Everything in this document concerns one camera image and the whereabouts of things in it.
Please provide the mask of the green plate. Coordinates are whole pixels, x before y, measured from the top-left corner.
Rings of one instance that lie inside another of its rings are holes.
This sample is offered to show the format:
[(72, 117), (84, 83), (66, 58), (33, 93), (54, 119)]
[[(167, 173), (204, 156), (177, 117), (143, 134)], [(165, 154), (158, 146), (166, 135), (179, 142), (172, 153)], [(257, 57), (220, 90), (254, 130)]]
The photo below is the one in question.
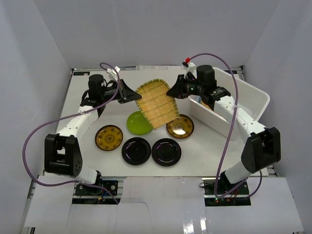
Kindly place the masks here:
[(153, 127), (141, 111), (136, 111), (128, 116), (127, 129), (132, 134), (141, 136), (151, 132)]

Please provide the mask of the yellow patterned plate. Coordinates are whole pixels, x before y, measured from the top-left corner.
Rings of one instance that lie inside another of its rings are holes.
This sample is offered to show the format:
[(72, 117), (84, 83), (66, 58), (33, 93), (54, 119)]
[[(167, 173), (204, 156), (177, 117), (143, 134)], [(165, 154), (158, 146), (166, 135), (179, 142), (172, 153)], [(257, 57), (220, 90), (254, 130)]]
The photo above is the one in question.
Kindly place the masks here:
[(123, 132), (115, 125), (103, 126), (95, 135), (95, 144), (103, 151), (115, 150), (121, 145), (122, 141)]
[(195, 129), (194, 122), (190, 117), (180, 114), (179, 118), (170, 121), (166, 124), (167, 132), (178, 139), (185, 139), (190, 137)]

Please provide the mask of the black plate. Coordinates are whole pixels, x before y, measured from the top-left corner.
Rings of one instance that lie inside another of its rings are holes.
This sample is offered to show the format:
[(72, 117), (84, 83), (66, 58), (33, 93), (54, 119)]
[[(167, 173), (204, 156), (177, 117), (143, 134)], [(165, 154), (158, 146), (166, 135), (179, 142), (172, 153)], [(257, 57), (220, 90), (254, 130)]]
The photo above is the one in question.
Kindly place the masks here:
[(150, 158), (151, 146), (147, 140), (141, 137), (133, 137), (123, 144), (121, 153), (126, 163), (138, 166)]
[(180, 145), (170, 138), (162, 138), (152, 146), (152, 158), (162, 167), (174, 166), (180, 161), (181, 155)]

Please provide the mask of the white plastic bin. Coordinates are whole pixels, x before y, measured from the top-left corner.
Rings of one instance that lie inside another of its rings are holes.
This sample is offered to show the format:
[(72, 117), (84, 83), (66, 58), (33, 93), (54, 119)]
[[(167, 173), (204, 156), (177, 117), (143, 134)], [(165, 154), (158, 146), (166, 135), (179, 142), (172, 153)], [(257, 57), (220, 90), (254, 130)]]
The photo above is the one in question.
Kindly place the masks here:
[[(233, 97), (235, 97), (235, 87), (234, 82), (229, 70), (221, 70), (219, 68), (214, 68), (215, 79), (217, 81), (217, 86), (224, 87), (228, 90)], [(266, 107), (270, 102), (270, 96), (248, 84), (241, 79), (242, 72), (237, 69), (233, 69), (232, 73), (236, 78), (238, 86), (238, 106), (239, 110), (235, 119), (234, 130), (231, 135), (231, 140), (236, 140), (238, 138), (246, 141), (250, 135), (243, 132), (243, 127), (250, 129), (253, 125), (252, 122), (259, 121), (260, 117), (264, 113)], [(189, 96), (188, 100), (190, 102), (191, 114), (221, 133), (227, 136), (230, 130), (230, 124), (232, 117), (224, 119), (222, 116), (218, 115), (214, 111), (210, 110), (206, 106), (199, 102), (199, 96)]]

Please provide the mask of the round bamboo woven plate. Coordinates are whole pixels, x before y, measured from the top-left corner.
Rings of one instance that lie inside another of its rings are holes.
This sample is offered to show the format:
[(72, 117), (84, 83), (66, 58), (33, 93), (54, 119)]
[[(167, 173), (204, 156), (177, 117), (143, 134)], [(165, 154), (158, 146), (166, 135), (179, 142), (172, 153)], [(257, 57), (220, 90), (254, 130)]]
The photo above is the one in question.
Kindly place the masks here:
[(200, 104), (214, 112), (214, 110), (209, 105), (205, 104), (202, 100), (200, 101)]

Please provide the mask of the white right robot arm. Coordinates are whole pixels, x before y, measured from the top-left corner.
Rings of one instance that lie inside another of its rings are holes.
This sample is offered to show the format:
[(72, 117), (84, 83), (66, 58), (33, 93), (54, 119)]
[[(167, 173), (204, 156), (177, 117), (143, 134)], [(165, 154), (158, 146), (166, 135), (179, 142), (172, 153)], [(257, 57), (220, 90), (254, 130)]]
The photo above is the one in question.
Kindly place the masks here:
[(232, 72), (224, 72), (210, 65), (196, 68), (179, 75), (174, 86), (166, 93), (168, 96), (185, 99), (190, 95), (201, 97), (204, 104), (230, 123), (229, 136), (237, 131), (245, 143), (241, 159), (231, 168), (217, 170), (216, 183), (221, 191), (232, 194), (250, 175), (261, 171), (281, 160), (280, 132), (267, 128), (252, 118), (238, 105), (238, 94), (232, 96), (224, 87), (218, 86), (219, 76), (233, 78)]

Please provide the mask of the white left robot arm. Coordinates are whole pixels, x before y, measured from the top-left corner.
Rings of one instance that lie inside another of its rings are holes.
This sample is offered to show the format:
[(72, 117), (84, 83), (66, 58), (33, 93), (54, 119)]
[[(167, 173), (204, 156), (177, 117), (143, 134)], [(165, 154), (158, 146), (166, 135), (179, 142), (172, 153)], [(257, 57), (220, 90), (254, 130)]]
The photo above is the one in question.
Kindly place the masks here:
[(78, 115), (56, 134), (48, 134), (44, 141), (44, 169), (48, 173), (74, 178), (86, 183), (94, 195), (103, 189), (98, 172), (83, 165), (79, 140), (99, 119), (106, 105), (113, 100), (124, 104), (141, 99), (123, 79), (106, 82), (103, 75), (89, 76), (88, 90), (82, 95)]

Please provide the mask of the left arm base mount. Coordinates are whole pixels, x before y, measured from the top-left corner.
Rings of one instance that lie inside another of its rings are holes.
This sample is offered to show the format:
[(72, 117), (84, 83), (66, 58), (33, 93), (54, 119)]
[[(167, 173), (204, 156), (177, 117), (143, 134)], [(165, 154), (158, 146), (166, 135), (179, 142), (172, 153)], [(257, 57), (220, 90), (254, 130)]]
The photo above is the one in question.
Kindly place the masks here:
[[(100, 179), (98, 186), (108, 190), (119, 203), (121, 198), (120, 182), (115, 179)], [(75, 185), (72, 204), (80, 205), (117, 205), (109, 193), (101, 188), (88, 187), (82, 183)]]

